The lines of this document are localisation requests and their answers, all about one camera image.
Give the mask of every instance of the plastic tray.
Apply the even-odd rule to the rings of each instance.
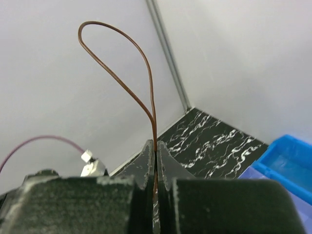
[[[311,145],[285,135],[274,141],[252,166],[312,205]]]
[[[240,179],[268,179],[262,173],[257,171],[253,167],[248,167],[243,174],[240,175]],[[296,195],[289,192],[292,201],[297,209],[300,219],[308,234],[312,234],[312,205],[300,199]]]

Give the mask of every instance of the vertical metal strip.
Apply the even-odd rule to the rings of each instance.
[[[165,29],[163,27],[163,22],[161,19],[161,16],[159,14],[159,8],[157,6],[157,4],[155,3],[155,0],[146,0],[147,6],[149,8],[149,11],[151,13],[162,49],[165,53],[171,74],[173,76],[174,82],[175,82],[175,86],[177,89],[177,92],[180,96],[183,108],[185,111],[188,111],[192,108],[190,101],[187,97],[187,94],[185,92],[184,86],[182,84],[181,78],[180,78],[180,74],[179,71],[176,67],[176,61],[175,58],[173,56],[173,52],[168,40],[168,36],[166,35]]]

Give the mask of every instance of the blue container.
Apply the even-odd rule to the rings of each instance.
[[[254,169],[253,167],[248,167],[243,174],[240,175],[240,179],[268,179],[262,173]],[[296,195],[289,192],[292,201],[297,209],[303,226],[308,234],[312,234],[312,205],[308,204],[304,200],[300,199]]]
[[[252,166],[312,205],[312,146],[290,135],[274,141]]]

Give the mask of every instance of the brown wire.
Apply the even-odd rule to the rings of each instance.
[[[90,49],[88,46],[86,46],[86,44],[83,42],[82,40],[82,30],[85,26],[89,25],[89,24],[96,24],[96,25],[101,25],[104,27],[108,27],[110,29],[113,29],[114,31],[122,34],[125,38],[127,38],[141,53],[141,55],[144,58],[144,61],[146,63],[147,66],[147,70],[148,70],[148,76],[150,79],[150,94],[151,94],[151,104],[152,104],[152,113],[153,116],[151,115],[151,113],[149,112],[149,110],[146,108],[146,106],[142,103],[142,101],[131,91],[131,89],[128,88],[128,86],[122,82],[122,80],[108,67],[106,66],[105,63],[103,63]],[[98,64],[104,68],[123,88],[124,90],[127,91],[128,94],[130,94],[133,99],[142,107],[142,109],[145,111],[145,113],[147,114],[148,118],[151,121],[152,124],[152,130],[153,130],[153,140],[154,140],[154,151],[157,152],[157,124],[156,124],[156,110],[155,110],[155,103],[154,103],[154,89],[153,89],[153,78],[152,78],[152,71],[151,71],[151,67],[150,64],[148,63],[148,60],[145,56],[145,54],[143,53],[142,49],[139,47],[139,45],[131,38],[129,37],[127,34],[125,34],[124,32],[122,32],[121,30],[106,24],[106,23],[102,23],[102,22],[98,22],[98,21],[87,21],[84,22],[78,29],[78,40],[81,44],[81,46],[89,53],[89,55],[91,55],[91,57],[98,62]]]

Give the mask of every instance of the metal connector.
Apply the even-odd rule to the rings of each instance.
[[[81,177],[108,176],[107,168],[98,158],[93,158],[91,151],[87,150],[81,155],[81,159],[87,163],[82,169]]]

